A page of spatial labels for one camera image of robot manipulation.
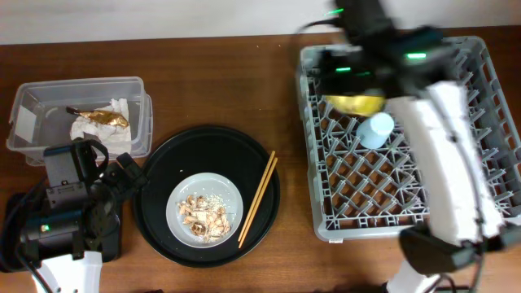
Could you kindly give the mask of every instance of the white plate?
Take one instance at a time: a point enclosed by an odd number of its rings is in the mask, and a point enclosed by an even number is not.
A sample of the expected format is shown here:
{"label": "white plate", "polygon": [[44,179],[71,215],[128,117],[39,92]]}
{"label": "white plate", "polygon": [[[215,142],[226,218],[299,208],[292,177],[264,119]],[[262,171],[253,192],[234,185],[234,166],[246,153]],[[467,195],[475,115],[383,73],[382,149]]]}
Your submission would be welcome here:
{"label": "white plate", "polygon": [[[185,216],[179,214],[177,203],[186,200],[188,195],[222,196],[226,208],[226,216],[230,222],[230,232],[223,238],[210,243],[204,243],[200,237],[190,232],[189,225],[183,225]],[[166,204],[166,222],[173,236],[182,243],[195,248],[215,247],[226,241],[239,227],[243,218],[243,198],[234,183],[215,173],[199,173],[181,181],[170,194]]]}

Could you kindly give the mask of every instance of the black tray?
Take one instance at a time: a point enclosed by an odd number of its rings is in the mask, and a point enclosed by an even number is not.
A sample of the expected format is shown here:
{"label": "black tray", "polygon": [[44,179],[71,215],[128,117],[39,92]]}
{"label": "black tray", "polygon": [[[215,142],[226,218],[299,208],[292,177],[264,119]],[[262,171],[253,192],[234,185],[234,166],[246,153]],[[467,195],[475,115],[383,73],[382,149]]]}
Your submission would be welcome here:
{"label": "black tray", "polygon": [[[143,167],[149,182],[133,202],[143,237],[164,257],[191,267],[224,265],[244,256],[266,236],[277,216],[280,185],[275,170],[243,247],[239,249],[237,240],[268,159],[268,153],[258,142],[233,129],[201,126],[173,136]],[[224,243],[210,248],[193,248],[179,242],[170,232],[166,203],[182,180],[205,172],[222,175],[237,186],[243,197],[243,219]]]}

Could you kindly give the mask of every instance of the dish rack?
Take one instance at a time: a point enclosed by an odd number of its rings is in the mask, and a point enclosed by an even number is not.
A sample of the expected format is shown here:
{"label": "dish rack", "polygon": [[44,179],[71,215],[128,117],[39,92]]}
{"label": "dish rack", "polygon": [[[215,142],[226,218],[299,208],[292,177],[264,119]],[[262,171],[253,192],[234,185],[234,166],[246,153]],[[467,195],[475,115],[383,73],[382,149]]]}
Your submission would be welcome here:
{"label": "dish rack", "polygon": [[[519,135],[484,41],[450,37],[454,73],[468,89],[471,131],[496,208],[508,221],[521,216]],[[396,236],[428,221],[428,193],[401,125],[396,124],[379,149],[360,145],[356,129],[364,118],[337,112],[317,86],[317,58],[322,50],[353,52],[346,45],[309,46],[300,52],[297,89],[300,119],[308,153],[313,226],[323,241]]]}

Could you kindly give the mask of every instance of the chopsticks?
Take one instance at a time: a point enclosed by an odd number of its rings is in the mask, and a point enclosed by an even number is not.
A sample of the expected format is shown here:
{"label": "chopsticks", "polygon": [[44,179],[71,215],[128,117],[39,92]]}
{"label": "chopsticks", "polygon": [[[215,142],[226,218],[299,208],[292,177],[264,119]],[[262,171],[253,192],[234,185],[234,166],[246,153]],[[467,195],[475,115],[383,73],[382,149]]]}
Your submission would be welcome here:
{"label": "chopsticks", "polygon": [[243,246],[244,239],[246,239],[247,232],[250,230],[250,225],[253,222],[253,218],[257,213],[257,209],[261,204],[262,197],[266,191],[266,187],[268,187],[269,179],[271,178],[271,174],[273,174],[275,170],[275,165],[277,164],[277,158],[275,158],[275,151],[271,152],[269,156],[268,164],[266,165],[266,169],[264,170],[264,174],[262,174],[262,178],[259,183],[259,187],[257,187],[257,192],[255,193],[255,197],[253,198],[252,205],[250,207],[250,211],[247,213],[246,220],[243,225],[243,229],[241,230],[241,234],[239,235],[239,248]]}

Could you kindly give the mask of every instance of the green light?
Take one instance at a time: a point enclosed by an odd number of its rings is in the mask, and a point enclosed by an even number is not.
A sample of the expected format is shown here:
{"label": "green light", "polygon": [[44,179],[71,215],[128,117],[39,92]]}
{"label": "green light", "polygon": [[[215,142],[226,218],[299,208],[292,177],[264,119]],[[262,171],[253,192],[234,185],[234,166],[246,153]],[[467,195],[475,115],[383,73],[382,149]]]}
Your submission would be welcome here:
{"label": "green light", "polygon": [[337,9],[337,10],[329,11],[329,12],[326,13],[326,15],[339,14],[342,11],[344,11],[344,9],[340,8],[340,9]]}
{"label": "green light", "polygon": [[425,53],[409,53],[407,54],[407,58],[409,59],[425,59],[427,54]]}
{"label": "green light", "polygon": [[337,72],[350,72],[351,68],[336,68]]}

